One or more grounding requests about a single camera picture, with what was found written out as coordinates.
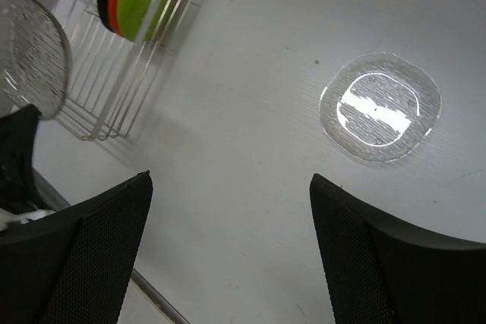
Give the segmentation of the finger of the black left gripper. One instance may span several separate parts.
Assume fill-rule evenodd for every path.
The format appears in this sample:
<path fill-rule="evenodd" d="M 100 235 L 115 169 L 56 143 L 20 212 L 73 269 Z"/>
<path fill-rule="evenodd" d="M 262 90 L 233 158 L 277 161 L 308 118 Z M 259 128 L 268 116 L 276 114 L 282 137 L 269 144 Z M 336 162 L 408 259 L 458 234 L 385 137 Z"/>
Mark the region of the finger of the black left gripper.
<path fill-rule="evenodd" d="M 30 104 L 1 118 L 1 208 L 13 214 L 42 206 L 32 166 L 39 117 Z"/>

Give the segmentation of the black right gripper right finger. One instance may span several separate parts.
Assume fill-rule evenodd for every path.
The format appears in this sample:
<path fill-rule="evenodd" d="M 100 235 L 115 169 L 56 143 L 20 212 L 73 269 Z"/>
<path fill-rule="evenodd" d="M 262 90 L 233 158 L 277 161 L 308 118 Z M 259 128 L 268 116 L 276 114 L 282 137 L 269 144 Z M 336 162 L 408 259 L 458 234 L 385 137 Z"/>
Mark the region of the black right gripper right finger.
<path fill-rule="evenodd" d="M 398 219 L 319 174 L 311 211 L 337 323 L 483 323 L 485 245 Z"/>

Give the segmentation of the clear bumpy glass plate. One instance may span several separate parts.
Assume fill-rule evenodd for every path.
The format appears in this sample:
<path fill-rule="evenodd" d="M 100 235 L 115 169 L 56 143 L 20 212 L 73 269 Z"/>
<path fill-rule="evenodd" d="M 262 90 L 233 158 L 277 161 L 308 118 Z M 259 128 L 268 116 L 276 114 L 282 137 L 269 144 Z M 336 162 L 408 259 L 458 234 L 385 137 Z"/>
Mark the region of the clear bumpy glass plate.
<path fill-rule="evenodd" d="M 345 64 L 320 95 L 323 132 L 346 154 L 366 164 L 406 157 L 432 131 L 442 106 L 434 80 L 421 68 L 386 52 Z"/>

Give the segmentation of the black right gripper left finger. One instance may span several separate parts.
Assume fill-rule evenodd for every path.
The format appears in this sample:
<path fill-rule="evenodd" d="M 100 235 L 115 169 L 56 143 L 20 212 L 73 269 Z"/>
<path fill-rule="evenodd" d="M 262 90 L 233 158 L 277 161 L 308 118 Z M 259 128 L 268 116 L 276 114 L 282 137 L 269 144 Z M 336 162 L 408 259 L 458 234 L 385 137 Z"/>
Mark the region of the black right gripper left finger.
<path fill-rule="evenodd" d="M 116 323 L 153 196 L 143 172 L 1 232 L 3 323 Z"/>

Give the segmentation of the clear ribbed glass plate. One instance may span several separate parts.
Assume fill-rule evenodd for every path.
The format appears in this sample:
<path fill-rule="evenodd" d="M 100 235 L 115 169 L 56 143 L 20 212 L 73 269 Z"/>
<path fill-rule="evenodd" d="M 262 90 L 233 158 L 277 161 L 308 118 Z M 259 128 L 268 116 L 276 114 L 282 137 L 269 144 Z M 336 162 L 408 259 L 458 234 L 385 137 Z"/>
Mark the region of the clear ribbed glass plate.
<path fill-rule="evenodd" d="M 71 47 L 54 14 L 38 0 L 1 0 L 1 87 L 19 108 L 51 120 L 65 104 Z"/>

